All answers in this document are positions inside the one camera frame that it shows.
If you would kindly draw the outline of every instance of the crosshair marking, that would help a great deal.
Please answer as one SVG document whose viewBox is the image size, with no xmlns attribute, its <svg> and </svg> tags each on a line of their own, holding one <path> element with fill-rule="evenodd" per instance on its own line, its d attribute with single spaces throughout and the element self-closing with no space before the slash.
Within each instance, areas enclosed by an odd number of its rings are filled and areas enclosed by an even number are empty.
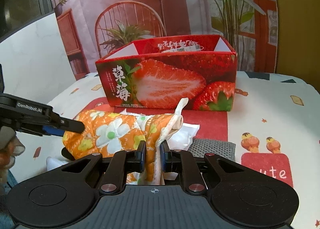
<svg viewBox="0 0 320 229">
<path fill-rule="evenodd" d="M 159 192 L 160 190 L 159 189 L 156 189 L 156 188 L 153 188 L 153 189 L 151 189 L 151 190 L 149 190 L 149 191 L 151 191 L 152 193 L 157 193 L 157 192 Z"/>
</svg>

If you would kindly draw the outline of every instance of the white flower pattern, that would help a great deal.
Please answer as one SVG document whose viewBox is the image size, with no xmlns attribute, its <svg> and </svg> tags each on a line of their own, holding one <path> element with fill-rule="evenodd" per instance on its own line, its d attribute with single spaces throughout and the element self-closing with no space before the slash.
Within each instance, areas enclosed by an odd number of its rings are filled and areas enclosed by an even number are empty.
<svg viewBox="0 0 320 229">
<path fill-rule="evenodd" d="M 95 111 L 90 113 L 90 117 L 92 118 L 91 120 L 93 121 L 96 117 L 102 117 L 104 116 L 104 111 Z"/>
<path fill-rule="evenodd" d="M 133 129 L 140 129 L 139 124 L 135 121 L 132 126 Z"/>
<path fill-rule="evenodd" d="M 109 125 L 101 125 L 96 130 L 96 135 L 99 138 L 96 141 L 98 148 L 107 146 L 109 154 L 114 154 L 122 149 L 120 138 L 130 131 L 128 124 L 122 124 L 122 119 L 117 118 L 109 123 Z"/>
<path fill-rule="evenodd" d="M 140 129 L 142 131 L 145 131 L 146 130 L 146 124 L 147 124 L 147 121 L 152 118 L 153 115 L 149 115 L 149 116 L 138 116 L 137 117 L 137 123 L 140 127 Z"/>
</svg>

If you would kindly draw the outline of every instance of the white paper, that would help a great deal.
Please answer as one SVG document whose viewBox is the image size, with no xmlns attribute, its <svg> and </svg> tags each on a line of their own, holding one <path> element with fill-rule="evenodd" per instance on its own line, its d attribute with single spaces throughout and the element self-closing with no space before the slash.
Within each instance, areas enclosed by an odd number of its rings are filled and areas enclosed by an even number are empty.
<svg viewBox="0 0 320 229">
<path fill-rule="evenodd" d="M 215 52 L 231 52 L 231 50 L 228 48 L 227 44 L 222 40 L 222 38 L 219 38 L 218 43 L 214 48 L 214 51 Z"/>
<path fill-rule="evenodd" d="M 112 59 L 112 58 L 121 58 L 121 57 L 127 57 L 127 56 L 137 56 L 139 53 L 136 49 L 136 46 L 134 44 L 130 44 L 123 49 L 120 49 L 119 51 L 115 52 L 111 56 L 107 57 L 105 60 Z"/>
<path fill-rule="evenodd" d="M 162 53 L 169 53 L 169 52 L 196 52 L 201 51 L 200 45 L 193 45 L 193 46 L 185 46 L 180 48 L 172 48 L 168 50 L 162 51 Z"/>
</svg>

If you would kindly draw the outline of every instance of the gripper logo text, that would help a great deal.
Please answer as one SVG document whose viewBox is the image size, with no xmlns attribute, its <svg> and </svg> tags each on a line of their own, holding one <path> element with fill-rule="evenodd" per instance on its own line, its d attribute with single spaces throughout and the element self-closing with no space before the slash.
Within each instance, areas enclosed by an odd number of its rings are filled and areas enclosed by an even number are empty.
<svg viewBox="0 0 320 229">
<path fill-rule="evenodd" d="M 26 105 L 26 104 L 17 103 L 17 106 L 21 107 L 21 108 L 25 108 L 25 109 L 31 110 L 31 111 L 42 112 L 42 109 L 37 108 L 37 107 L 31 107 L 31 106 Z"/>
</svg>

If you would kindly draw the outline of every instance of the folded cloth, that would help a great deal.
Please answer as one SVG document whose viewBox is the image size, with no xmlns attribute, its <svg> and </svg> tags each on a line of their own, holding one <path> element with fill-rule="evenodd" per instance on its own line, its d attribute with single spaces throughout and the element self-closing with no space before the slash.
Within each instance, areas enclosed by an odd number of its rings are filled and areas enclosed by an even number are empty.
<svg viewBox="0 0 320 229">
<path fill-rule="evenodd" d="M 140 141 L 146 141 L 145 171 L 129 174 L 127 183 L 159 185 L 163 183 L 160 145 L 181 128 L 181 111 L 187 103 L 188 98 L 182 98 L 174 114 L 149 116 L 83 111 L 75 119 L 84 123 L 84 132 L 65 132 L 62 141 L 76 160 L 94 152 L 112 157 L 117 151 L 136 150 Z"/>
<path fill-rule="evenodd" d="M 218 154 L 226 159 L 236 161 L 236 145 L 232 142 L 208 139 L 193 139 L 193 143 L 189 147 L 188 151 L 190 151 L 194 157 L 203 158 L 205 153 L 211 152 Z"/>
</svg>

